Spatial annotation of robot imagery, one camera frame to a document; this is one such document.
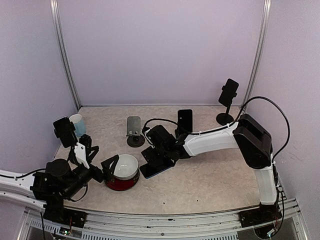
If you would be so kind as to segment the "round-base plate phone stand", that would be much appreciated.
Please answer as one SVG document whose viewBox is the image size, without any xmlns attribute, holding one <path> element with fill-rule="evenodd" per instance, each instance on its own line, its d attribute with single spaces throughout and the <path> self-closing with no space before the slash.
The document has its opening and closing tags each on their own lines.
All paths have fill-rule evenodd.
<svg viewBox="0 0 320 240">
<path fill-rule="evenodd" d="M 127 144 L 132 148 L 139 148 L 145 143 L 145 137 L 141 133 L 141 118 L 128 116 L 126 121 Z"/>
</svg>

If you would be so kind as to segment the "black folding phone stand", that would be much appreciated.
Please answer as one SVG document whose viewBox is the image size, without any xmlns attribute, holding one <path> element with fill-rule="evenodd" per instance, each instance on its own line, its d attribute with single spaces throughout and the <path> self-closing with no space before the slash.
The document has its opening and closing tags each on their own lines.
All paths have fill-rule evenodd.
<svg viewBox="0 0 320 240">
<path fill-rule="evenodd" d="M 180 127 L 177 127 L 174 130 L 174 133 L 175 133 L 175 138 L 177 139 L 180 135 L 185 134 L 186 131 L 184 129 L 181 129 Z"/>
</svg>

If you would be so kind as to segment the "blue-edged black smartphone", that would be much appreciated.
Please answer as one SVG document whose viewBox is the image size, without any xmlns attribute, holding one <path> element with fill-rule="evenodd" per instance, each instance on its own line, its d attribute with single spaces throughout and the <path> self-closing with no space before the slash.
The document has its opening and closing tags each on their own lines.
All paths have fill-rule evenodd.
<svg viewBox="0 0 320 240">
<path fill-rule="evenodd" d="M 180 109 L 177 112 L 178 127 L 186 133 L 193 132 L 193 111 L 191 109 Z"/>
</svg>

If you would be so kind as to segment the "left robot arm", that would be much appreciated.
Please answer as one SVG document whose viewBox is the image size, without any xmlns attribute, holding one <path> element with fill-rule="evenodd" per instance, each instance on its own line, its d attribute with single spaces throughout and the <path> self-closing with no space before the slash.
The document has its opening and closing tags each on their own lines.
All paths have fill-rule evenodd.
<svg viewBox="0 0 320 240">
<path fill-rule="evenodd" d="M 1 175 L 2 178 L 13 181 L 22 180 L 28 176 L 33 177 L 32 185 L 28 186 L 36 200 L 44 201 L 44 214 L 46 220 L 66 224 L 67 222 L 83 221 L 87 214 L 83 211 L 70 210 L 64 207 L 64 201 L 78 202 L 82 198 L 73 197 L 85 188 L 83 197 L 88 193 L 91 180 L 102 183 L 111 177 L 120 159 L 115 155 L 101 163 L 102 169 L 92 165 L 92 159 L 99 151 L 98 146 L 73 146 L 70 148 L 68 158 L 58 158 L 40 168 L 20 176 Z"/>
</svg>

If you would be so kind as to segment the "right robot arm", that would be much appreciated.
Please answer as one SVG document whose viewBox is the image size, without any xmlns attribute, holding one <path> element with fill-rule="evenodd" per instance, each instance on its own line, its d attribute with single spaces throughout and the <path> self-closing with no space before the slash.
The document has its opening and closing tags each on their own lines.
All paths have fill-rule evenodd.
<svg viewBox="0 0 320 240">
<path fill-rule="evenodd" d="M 150 146 L 141 154 L 153 171 L 144 174 L 146 179 L 173 167 L 178 160 L 208 152 L 238 149 L 247 166 L 253 169 L 257 181 L 262 206 L 257 208 L 256 218 L 266 222 L 275 214 L 274 205 L 279 195 L 272 138 L 250 115 L 242 114 L 232 123 L 207 131 L 188 132 L 184 129 L 178 137 L 162 125 L 153 128 L 144 126 L 142 132 Z"/>
</svg>

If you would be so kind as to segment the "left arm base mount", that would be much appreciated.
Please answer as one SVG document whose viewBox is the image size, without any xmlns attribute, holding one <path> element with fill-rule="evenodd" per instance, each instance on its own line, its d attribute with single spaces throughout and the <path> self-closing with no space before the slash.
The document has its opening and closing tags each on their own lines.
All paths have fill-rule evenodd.
<svg viewBox="0 0 320 240">
<path fill-rule="evenodd" d="M 87 219 L 87 213 L 65 208 L 62 198 L 51 198 L 46 201 L 43 217 L 45 220 L 82 229 Z"/>
</svg>

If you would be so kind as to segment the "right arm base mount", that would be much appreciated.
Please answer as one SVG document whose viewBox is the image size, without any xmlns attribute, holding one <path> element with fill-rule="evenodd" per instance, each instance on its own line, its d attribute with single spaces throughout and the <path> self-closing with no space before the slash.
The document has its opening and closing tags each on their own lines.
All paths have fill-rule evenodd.
<svg viewBox="0 0 320 240">
<path fill-rule="evenodd" d="M 277 202 L 273 205 L 260 203 L 258 208 L 243 210 L 238 215 L 242 228 L 260 225 L 282 218 L 282 213 Z"/>
</svg>

